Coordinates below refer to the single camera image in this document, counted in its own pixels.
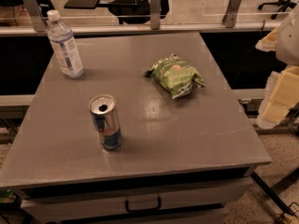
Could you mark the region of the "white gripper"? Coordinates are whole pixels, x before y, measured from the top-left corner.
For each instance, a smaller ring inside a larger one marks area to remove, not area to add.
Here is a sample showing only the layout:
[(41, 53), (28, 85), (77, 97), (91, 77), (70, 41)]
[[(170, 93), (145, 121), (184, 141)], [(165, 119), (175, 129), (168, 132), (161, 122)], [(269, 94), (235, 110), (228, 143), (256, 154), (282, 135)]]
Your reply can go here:
[(280, 73), (272, 72), (267, 79), (264, 98), (259, 108), (257, 125), (272, 129), (279, 125), (299, 103), (299, 5), (278, 27), (260, 39), (255, 48), (276, 51), (277, 59), (288, 65)]

